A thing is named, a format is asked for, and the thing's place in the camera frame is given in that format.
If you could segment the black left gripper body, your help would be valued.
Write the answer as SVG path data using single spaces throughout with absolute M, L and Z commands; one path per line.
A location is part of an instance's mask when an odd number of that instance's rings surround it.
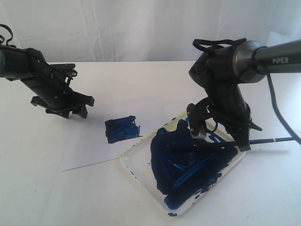
M 75 92 L 70 87 L 71 80 L 77 76 L 77 71 L 56 70 L 52 66 L 39 66 L 36 71 L 24 72 L 20 81 L 36 96 L 32 97 L 33 106 L 41 106 L 53 111 L 70 110 L 80 105 L 94 105 L 92 96 Z

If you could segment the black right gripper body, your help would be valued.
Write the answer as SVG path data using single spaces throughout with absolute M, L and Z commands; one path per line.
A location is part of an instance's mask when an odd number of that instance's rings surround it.
M 235 141 L 249 140 L 250 108 L 237 84 L 223 83 L 210 87 L 206 93 L 211 101 L 214 119 L 224 126 Z

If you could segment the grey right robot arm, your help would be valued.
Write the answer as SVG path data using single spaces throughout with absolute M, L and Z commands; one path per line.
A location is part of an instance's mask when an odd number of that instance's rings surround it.
M 223 125 L 233 138 L 232 142 L 219 143 L 220 147 L 237 146 L 241 151 L 248 151 L 253 144 L 268 143 L 268 139 L 250 140 L 250 130 L 260 130 L 260 127 L 253 123 L 250 107 L 239 89 L 239 84 L 257 83 L 266 78 L 274 113 L 289 133 L 288 140 L 300 142 L 300 137 L 278 109 L 271 79 L 273 73 L 300 72 L 299 40 L 271 47 L 245 38 L 195 39 L 192 44 L 202 53 L 189 70 L 189 75 L 207 93 L 206 98 L 189 104 L 186 109 L 193 138 L 205 139 L 210 132 L 206 121 L 213 119 L 216 125 Z

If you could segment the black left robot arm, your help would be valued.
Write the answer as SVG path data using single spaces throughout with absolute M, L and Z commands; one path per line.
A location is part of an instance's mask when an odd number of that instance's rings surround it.
M 41 106 L 46 113 L 63 118 L 72 113 L 85 119 L 86 106 L 93 106 L 95 100 L 70 87 L 71 80 L 78 75 L 75 66 L 48 64 L 43 54 L 33 48 L 0 47 L 0 76 L 9 81 L 21 81 L 34 92 L 33 106 Z

